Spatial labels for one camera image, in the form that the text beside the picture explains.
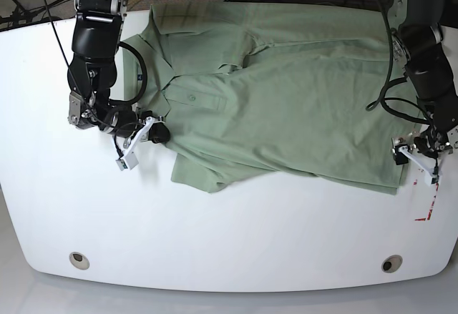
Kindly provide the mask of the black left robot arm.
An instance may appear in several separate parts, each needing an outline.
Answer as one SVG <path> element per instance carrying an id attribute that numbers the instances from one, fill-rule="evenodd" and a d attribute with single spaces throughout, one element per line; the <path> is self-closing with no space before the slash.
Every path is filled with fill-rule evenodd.
<path id="1" fill-rule="evenodd" d="M 395 50 L 426 120 L 427 129 L 414 144 L 430 158 L 457 143 L 457 91 L 440 24 L 445 4 L 446 0 L 393 0 L 389 9 Z"/>

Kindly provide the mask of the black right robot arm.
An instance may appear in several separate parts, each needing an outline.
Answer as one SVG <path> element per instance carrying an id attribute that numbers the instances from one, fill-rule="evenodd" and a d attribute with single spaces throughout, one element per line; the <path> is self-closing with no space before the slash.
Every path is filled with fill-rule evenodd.
<path id="1" fill-rule="evenodd" d="M 152 112 L 134 109 L 147 90 L 150 74 L 140 50 L 120 40 L 129 0 L 74 0 L 76 25 L 72 38 L 73 59 L 68 63 L 69 122 L 78 129 L 98 127 L 101 132 L 133 139 Z M 129 51 L 140 66 L 141 85 L 128 100 L 112 99 L 117 80 L 115 54 Z"/>

